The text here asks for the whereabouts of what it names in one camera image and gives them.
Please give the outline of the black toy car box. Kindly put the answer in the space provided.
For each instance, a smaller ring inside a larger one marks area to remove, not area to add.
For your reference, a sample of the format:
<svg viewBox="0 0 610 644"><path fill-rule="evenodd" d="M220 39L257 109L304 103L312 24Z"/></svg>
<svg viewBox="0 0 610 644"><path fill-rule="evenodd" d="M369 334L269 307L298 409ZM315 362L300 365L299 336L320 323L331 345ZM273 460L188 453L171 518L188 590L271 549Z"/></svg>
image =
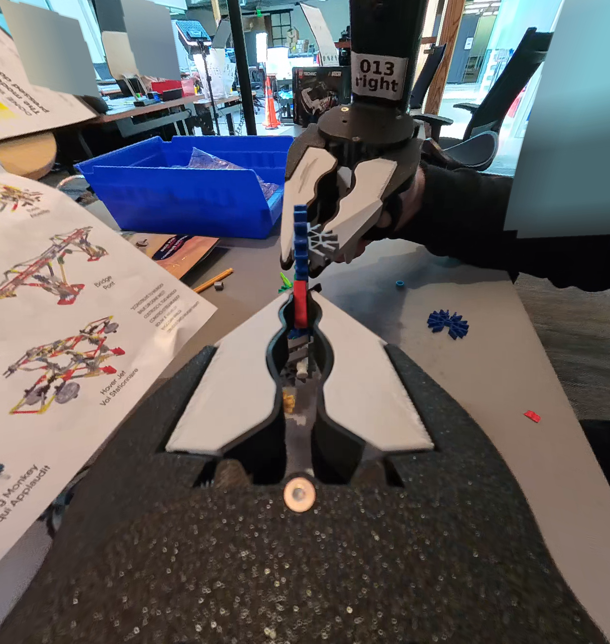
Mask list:
<svg viewBox="0 0 610 644"><path fill-rule="evenodd" d="M296 125L315 124L326 111L351 102L349 66L296 67L292 73Z"/></svg>

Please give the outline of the long yellow rod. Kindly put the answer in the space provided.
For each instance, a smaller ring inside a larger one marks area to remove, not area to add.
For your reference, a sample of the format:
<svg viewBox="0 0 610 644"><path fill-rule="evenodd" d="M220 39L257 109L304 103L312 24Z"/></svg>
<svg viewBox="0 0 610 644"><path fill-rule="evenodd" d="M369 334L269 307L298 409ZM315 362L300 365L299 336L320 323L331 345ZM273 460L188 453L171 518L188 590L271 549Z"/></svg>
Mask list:
<svg viewBox="0 0 610 644"><path fill-rule="evenodd" d="M199 286L194 288L193 291L195 293L197 293L197 294L200 294L200 293L206 291L207 289L212 288L217 283L221 283L224 279L228 278L233 273L234 273L233 268L229 268L227 270L224 270L221 273L219 273L217 276L215 276L215 277L203 282L202 284L200 284Z"/></svg>

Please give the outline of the black office chair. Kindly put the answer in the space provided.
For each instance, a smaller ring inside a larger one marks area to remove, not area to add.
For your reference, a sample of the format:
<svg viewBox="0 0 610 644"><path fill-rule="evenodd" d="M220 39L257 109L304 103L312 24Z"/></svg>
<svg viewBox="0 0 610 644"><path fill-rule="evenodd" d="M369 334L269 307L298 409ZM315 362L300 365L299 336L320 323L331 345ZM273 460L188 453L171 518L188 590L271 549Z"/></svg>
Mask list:
<svg viewBox="0 0 610 644"><path fill-rule="evenodd" d="M499 148L502 123L515 99L545 61L552 37L553 32L527 29L483 101L480 104L454 104L454 108L464 109L471 116L462 139L441 136L441 128L453 124L451 119L431 114L416 115L416 120L430 127L430 137L422 143L422 161L447 170L487 170Z"/></svg>

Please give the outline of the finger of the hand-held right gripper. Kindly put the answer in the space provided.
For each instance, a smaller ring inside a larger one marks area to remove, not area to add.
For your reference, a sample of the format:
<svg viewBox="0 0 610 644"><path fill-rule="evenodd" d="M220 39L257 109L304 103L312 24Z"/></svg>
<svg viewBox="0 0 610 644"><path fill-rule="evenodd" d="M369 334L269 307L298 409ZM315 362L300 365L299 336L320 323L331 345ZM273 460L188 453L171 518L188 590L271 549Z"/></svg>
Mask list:
<svg viewBox="0 0 610 644"><path fill-rule="evenodd" d="M357 240L373 227L383 207L383 193L392 178L397 162L377 158L361 162L355 169L356 184L340 200L339 210L333 218L320 224L326 232L338 236L339 252L352 257ZM310 277L317 277L325 267L310 268Z"/></svg>
<svg viewBox="0 0 610 644"><path fill-rule="evenodd" d="M280 264L293 265L294 208L311 205L319 181L337 168L338 161L324 148L290 146L285 169L285 186L280 230Z"/></svg>

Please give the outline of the grey snowflake connector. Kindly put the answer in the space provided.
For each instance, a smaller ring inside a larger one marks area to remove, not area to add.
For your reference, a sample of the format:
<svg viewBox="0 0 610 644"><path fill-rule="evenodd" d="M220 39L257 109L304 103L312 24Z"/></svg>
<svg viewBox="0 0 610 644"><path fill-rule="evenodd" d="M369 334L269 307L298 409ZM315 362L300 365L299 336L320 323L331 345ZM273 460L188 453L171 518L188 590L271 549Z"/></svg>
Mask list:
<svg viewBox="0 0 610 644"><path fill-rule="evenodd" d="M310 268L325 267L339 252L338 236L323 230L322 225L308 226L308 257Z"/></svg>

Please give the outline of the orange traffic cone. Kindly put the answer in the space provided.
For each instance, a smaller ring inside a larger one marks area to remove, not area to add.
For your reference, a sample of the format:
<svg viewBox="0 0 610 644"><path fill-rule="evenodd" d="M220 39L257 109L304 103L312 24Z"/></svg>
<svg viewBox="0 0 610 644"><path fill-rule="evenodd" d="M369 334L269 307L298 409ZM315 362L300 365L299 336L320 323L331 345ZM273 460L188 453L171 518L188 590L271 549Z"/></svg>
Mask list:
<svg viewBox="0 0 610 644"><path fill-rule="evenodd" d="M277 116L276 104L272 90L271 77L265 76L264 82L264 121L263 127L267 130L278 129L282 124Z"/></svg>

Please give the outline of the black pole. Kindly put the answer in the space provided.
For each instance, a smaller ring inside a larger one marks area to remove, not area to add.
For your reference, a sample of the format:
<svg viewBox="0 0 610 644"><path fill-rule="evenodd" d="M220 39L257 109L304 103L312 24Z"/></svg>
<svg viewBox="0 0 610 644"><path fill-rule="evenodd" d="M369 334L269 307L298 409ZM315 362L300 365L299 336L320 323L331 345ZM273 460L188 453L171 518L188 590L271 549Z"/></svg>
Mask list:
<svg viewBox="0 0 610 644"><path fill-rule="evenodd" d="M234 44L234 52L236 56L238 93L243 108L243 115L245 117L246 134L248 136L255 136L257 135L255 112L250 73L246 57L243 18L239 1L227 1L227 8L229 12L229 21L233 39L232 41Z"/></svg>

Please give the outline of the blue plastic bin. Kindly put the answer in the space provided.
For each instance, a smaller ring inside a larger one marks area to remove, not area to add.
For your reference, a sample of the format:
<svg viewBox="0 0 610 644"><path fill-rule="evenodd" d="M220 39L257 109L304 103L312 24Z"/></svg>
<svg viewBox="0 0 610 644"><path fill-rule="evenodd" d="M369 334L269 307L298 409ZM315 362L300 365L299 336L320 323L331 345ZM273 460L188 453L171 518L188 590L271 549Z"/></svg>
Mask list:
<svg viewBox="0 0 610 644"><path fill-rule="evenodd" d="M75 165L121 229L264 239L281 217L291 136L179 136ZM192 149L248 168L187 168ZM252 171L280 186L268 200Z"/></svg>

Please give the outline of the long background work table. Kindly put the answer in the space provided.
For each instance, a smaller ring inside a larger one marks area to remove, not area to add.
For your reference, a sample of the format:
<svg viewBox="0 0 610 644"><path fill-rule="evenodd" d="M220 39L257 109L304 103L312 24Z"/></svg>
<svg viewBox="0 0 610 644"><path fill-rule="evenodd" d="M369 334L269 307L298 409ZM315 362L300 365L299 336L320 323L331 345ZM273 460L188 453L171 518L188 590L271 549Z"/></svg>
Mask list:
<svg viewBox="0 0 610 644"><path fill-rule="evenodd" d="M154 101L147 106L127 104L96 116L85 124L116 127L125 139L165 126L173 127L177 135L192 135L195 127L206 135L215 135L220 133L218 118L225 117L229 134L234 135L233 114L242 105L237 92L215 102L201 95L193 95L172 101Z"/></svg>

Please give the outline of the clear plastic bag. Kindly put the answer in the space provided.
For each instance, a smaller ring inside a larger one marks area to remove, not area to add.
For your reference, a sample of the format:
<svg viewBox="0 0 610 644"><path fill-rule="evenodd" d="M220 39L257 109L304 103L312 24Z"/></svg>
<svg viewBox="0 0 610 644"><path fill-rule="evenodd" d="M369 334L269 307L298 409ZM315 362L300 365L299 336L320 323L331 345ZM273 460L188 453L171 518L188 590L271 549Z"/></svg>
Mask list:
<svg viewBox="0 0 610 644"><path fill-rule="evenodd" d="M186 167L190 169L218 171L242 171L248 169L198 148L192 149L192 154ZM277 193L280 188L278 184L272 181L265 181L256 171L252 171L252 173L257 179L266 200Z"/></svg>

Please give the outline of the wooden pillar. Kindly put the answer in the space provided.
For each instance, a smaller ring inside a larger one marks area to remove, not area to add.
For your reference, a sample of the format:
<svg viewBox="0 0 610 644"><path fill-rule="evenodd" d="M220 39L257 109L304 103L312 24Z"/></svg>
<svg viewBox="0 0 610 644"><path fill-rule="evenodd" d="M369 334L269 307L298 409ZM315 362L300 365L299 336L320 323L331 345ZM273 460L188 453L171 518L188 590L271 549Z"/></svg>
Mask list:
<svg viewBox="0 0 610 644"><path fill-rule="evenodd" d="M433 115L439 113L465 3L466 1L446 1L444 3L438 45L445 45L445 52L427 92L424 105L425 113Z"/></svg>

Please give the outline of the multicoloured toy construction model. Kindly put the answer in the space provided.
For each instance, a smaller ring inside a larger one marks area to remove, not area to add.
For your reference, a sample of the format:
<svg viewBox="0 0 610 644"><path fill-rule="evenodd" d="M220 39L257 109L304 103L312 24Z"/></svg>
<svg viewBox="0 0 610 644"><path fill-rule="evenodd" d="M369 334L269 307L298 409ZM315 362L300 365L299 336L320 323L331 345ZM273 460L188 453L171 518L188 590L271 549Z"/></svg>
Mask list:
<svg viewBox="0 0 610 644"><path fill-rule="evenodd" d="M287 420L301 430L310 425L312 376L315 364L310 357L312 333L309 322L309 237L307 205L293 209L293 325L288 332L288 360L283 370L283 404Z"/></svg>

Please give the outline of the toy instruction sheet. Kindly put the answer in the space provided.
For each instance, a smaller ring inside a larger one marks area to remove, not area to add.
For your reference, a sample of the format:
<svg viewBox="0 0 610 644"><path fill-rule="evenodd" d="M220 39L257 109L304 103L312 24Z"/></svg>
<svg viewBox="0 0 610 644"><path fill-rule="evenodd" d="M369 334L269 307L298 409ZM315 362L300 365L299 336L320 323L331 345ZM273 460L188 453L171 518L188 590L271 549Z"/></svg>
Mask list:
<svg viewBox="0 0 610 644"><path fill-rule="evenodd" d="M0 561L216 310L0 165Z"/></svg>

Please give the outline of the blue connector pair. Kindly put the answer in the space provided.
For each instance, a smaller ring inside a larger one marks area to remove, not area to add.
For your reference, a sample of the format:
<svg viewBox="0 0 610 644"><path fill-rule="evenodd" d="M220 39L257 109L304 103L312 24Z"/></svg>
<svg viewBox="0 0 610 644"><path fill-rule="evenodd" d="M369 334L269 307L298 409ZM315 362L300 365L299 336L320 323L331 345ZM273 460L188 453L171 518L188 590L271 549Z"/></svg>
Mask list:
<svg viewBox="0 0 610 644"><path fill-rule="evenodd" d="M462 315L443 309L435 310L429 315L427 326L433 333L446 329L448 336L454 340L464 338L469 332L469 324Z"/></svg>

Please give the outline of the person's right hand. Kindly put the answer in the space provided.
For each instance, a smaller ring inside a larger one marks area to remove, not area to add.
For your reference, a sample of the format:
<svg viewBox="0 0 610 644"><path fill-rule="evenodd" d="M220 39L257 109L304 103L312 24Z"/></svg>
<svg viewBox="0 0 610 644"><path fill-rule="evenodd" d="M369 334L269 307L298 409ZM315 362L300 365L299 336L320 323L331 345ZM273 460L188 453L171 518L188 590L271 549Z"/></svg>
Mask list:
<svg viewBox="0 0 610 644"><path fill-rule="evenodd" d="M383 239L396 239L399 233L422 208L426 176L424 166L418 166L414 180L406 190L392 196L381 208L379 219L372 228L368 229L357 244L352 257L340 254L334 259L335 263L350 263L361 256L368 245Z"/></svg>

